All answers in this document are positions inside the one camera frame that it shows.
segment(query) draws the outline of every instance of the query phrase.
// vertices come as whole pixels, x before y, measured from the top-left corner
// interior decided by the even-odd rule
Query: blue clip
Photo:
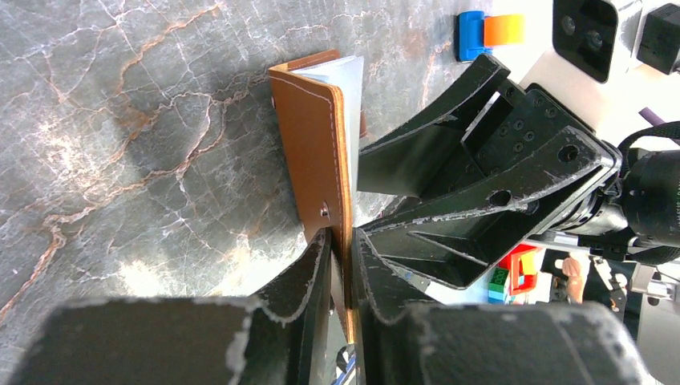
[[[481,54],[491,54],[484,47],[484,11],[471,10],[458,15],[458,60],[471,62]]]

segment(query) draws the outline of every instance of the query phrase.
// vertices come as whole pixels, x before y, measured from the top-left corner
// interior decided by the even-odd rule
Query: black metal bracket
[[[359,189],[421,199],[362,227],[390,263],[463,289],[616,174],[614,148],[508,73],[480,56],[422,116],[361,152]],[[417,150],[405,157],[405,146]]]

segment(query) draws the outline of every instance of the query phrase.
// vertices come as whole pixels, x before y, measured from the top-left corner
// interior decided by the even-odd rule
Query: camera
[[[600,83],[636,62],[642,0],[554,0],[555,52]]]

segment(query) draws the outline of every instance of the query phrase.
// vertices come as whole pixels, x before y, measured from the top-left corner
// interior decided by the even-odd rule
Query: brown leather notebook
[[[342,265],[339,267],[342,276],[335,279],[348,282],[351,276],[352,202],[342,92],[339,87],[291,72],[339,58],[340,53],[336,50],[321,52],[271,67],[269,77],[305,237],[309,241],[320,228],[331,227],[334,253]],[[353,342],[351,288],[338,283],[335,282],[331,289],[334,303],[346,337]]]

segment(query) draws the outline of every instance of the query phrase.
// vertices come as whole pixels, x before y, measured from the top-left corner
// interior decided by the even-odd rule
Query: purple cable
[[[640,112],[638,112],[640,116],[644,120],[646,120],[649,124],[651,124],[653,127],[656,127],[660,124],[664,124],[666,121],[661,119],[657,114],[654,113],[654,111],[650,110],[648,107],[644,107]],[[680,146],[680,140],[677,139],[672,139],[678,146]]]

